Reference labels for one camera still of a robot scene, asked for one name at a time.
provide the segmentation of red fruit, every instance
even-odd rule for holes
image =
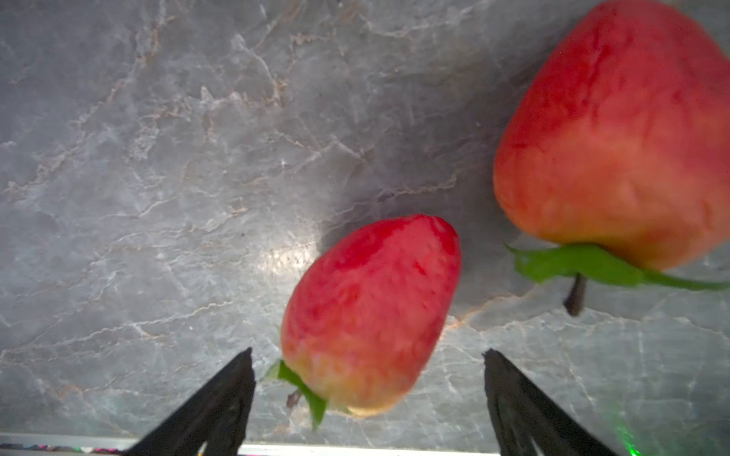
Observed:
[[[730,61],[654,0],[593,9],[502,138],[494,190],[523,231],[665,269],[730,237]]]
[[[461,271],[453,227],[413,215],[360,228],[294,289],[281,347],[321,398],[370,415],[415,384],[441,334]]]

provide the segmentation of brown stem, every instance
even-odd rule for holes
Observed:
[[[588,279],[582,274],[576,274],[573,288],[570,289],[568,297],[563,301],[563,305],[570,316],[577,317],[583,311],[583,301],[587,285]]]
[[[301,390],[297,388],[296,391],[286,396],[286,408],[293,409],[299,403],[299,399],[301,399]]]

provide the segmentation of marble surface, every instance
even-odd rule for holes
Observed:
[[[279,355],[288,295],[365,223],[425,212],[464,277],[418,385],[317,433],[262,384],[251,441],[497,450],[480,353],[599,438],[730,445],[730,293],[533,286],[491,193],[503,127],[590,0],[4,0],[0,430],[141,436],[235,353]],[[730,3],[679,1],[730,50]],[[681,272],[730,278],[725,246]]]

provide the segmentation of white strip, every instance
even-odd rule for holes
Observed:
[[[51,436],[46,434],[0,433],[0,444],[51,445],[55,447],[94,447],[127,449],[135,438]],[[255,456],[499,456],[496,453],[423,451],[418,449],[369,449],[350,447],[314,447],[310,445],[243,444],[241,455]],[[0,449],[0,455],[29,456],[28,452]]]

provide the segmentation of peach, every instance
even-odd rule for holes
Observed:
[[[331,406],[390,409],[434,351],[460,271],[458,236],[438,217],[355,231],[296,286],[281,328],[286,365]]]
[[[663,270],[730,236],[730,61],[654,0],[609,0],[539,71],[494,191],[520,229]]]

